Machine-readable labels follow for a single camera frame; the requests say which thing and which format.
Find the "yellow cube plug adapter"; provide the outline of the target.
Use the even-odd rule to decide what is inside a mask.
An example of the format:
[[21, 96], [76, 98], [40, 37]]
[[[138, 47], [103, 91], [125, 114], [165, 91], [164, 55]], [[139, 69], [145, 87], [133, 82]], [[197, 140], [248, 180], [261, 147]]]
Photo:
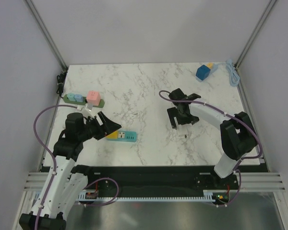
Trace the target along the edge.
[[106, 138], [107, 139], [117, 139], [118, 138], [118, 134], [119, 134], [119, 132], [115, 131], [115, 132], [109, 134], [108, 136], [106, 136]]

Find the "teal USB power strip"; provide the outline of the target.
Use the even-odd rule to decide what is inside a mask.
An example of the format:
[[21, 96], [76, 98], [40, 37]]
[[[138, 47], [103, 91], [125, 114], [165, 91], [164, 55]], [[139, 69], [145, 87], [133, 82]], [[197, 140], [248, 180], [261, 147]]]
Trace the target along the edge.
[[119, 142], [136, 142], [137, 141], [137, 133], [133, 131], [124, 131], [118, 130], [118, 138], [117, 139], [107, 139], [109, 141], [119, 141]]

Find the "pink cube plug adapter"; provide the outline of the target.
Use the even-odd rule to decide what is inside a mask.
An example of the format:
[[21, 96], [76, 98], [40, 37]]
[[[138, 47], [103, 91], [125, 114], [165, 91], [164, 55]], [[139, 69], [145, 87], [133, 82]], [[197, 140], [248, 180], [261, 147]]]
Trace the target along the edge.
[[101, 101], [100, 93], [97, 91], [89, 91], [87, 93], [86, 100], [88, 103], [92, 104], [93, 106], [98, 106]]

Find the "green power strip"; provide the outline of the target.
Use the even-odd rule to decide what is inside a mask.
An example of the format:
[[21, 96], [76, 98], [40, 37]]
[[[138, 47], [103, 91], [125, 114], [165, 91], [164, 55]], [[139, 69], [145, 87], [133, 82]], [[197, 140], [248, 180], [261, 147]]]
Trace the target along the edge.
[[[65, 103], [67, 104], [75, 104], [75, 105], [86, 105], [88, 102], [86, 100], [86, 97], [83, 97], [83, 101], [82, 102], [78, 102], [78, 101], [71, 101], [67, 95], [64, 95], [63, 100]], [[93, 107], [95, 108], [103, 108], [105, 105], [105, 101], [103, 99], [100, 100], [99, 105], [93, 105]]]

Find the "white USB charger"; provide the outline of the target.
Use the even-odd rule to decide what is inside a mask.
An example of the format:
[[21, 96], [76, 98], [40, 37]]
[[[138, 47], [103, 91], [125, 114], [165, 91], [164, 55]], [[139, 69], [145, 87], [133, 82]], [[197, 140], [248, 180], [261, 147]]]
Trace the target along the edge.
[[185, 124], [185, 125], [177, 125], [177, 135], [179, 137], [182, 137], [182, 138], [187, 138], [188, 137], [188, 128], [189, 128], [189, 124]]

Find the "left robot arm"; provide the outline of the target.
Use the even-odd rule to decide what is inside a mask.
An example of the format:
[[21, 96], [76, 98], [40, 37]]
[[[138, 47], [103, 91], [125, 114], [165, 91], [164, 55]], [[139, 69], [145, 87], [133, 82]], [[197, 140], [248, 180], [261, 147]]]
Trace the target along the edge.
[[84, 142], [92, 138], [100, 140], [119, 130], [120, 124], [108, 119], [102, 112], [85, 118], [76, 112], [67, 115], [65, 129], [55, 143], [51, 155], [53, 164], [39, 198], [26, 214], [22, 213], [19, 224], [23, 230], [64, 230], [66, 218], [76, 198], [84, 188], [92, 188], [96, 177], [88, 167], [74, 170]]

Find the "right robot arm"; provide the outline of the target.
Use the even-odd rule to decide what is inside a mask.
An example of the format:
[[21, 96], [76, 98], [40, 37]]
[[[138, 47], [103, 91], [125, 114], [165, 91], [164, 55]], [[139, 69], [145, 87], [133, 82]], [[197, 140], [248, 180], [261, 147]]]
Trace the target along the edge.
[[168, 94], [166, 100], [174, 104], [172, 108], [167, 109], [173, 129], [177, 129], [177, 125], [194, 125], [203, 119], [220, 131], [224, 153], [214, 166], [215, 173], [210, 176], [210, 183], [214, 188], [222, 188], [228, 182], [227, 177], [246, 158], [247, 153], [259, 145], [248, 114], [245, 112], [227, 114], [208, 104], [195, 93], [184, 94], [180, 88], [166, 93]]

